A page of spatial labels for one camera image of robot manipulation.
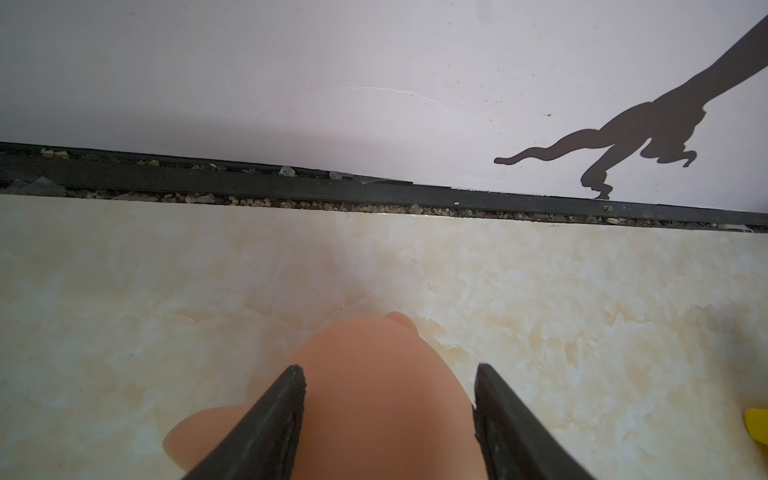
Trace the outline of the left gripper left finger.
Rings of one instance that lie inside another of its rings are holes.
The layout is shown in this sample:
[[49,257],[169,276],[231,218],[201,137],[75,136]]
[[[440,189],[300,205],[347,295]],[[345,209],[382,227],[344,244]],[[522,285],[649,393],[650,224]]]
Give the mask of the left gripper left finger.
[[288,480],[302,428],[306,379],[287,367],[184,480]]

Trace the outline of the peach piggy bank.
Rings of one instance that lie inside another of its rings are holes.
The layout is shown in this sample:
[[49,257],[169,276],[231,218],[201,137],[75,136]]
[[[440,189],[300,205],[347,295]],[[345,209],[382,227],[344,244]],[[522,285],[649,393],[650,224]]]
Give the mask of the peach piggy bank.
[[471,400],[404,314],[339,320],[284,364],[306,380],[292,478],[486,478]]

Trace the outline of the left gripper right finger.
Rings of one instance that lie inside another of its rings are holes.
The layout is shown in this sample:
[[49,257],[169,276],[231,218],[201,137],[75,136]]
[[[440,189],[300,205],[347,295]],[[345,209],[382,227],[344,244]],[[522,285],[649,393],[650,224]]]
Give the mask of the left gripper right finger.
[[474,393],[475,437],[490,479],[593,479],[491,365],[478,365]]

